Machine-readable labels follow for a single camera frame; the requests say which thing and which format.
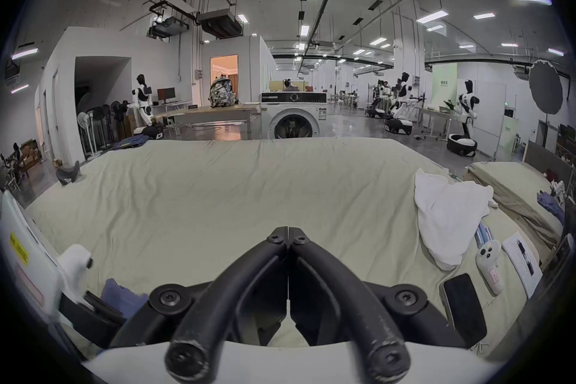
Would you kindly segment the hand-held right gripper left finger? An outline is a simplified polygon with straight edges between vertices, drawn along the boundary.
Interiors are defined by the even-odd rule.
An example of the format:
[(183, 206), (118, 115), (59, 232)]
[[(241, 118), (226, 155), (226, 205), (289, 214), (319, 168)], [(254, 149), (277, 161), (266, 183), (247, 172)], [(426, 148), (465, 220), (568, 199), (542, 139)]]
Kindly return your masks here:
[(217, 352), (233, 332), (241, 339), (239, 309), (257, 285), (280, 266), (289, 249), (289, 230), (278, 227), (231, 263), (215, 280), (194, 286), (164, 284), (118, 330), (112, 350), (169, 340), (163, 359), (177, 381), (208, 381), (217, 370)]

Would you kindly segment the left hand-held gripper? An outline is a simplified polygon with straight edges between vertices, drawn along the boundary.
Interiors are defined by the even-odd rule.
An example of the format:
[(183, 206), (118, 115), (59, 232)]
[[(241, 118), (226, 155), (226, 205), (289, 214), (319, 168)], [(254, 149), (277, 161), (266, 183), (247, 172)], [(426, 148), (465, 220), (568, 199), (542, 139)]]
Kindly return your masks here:
[(9, 190), (1, 193), (1, 255), (11, 281), (42, 322), (62, 323), (108, 349), (126, 323), (118, 310), (86, 292), (92, 254), (72, 244), (58, 254)]

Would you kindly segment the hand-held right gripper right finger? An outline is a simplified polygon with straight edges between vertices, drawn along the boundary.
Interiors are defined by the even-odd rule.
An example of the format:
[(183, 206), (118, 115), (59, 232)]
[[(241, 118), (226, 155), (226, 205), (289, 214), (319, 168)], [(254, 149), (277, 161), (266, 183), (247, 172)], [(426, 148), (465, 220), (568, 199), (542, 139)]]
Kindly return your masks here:
[(352, 342), (370, 381), (399, 381), (413, 360), (406, 341), (464, 350), (464, 340), (412, 284), (358, 278), (303, 230), (288, 228), (290, 316), (310, 346)]

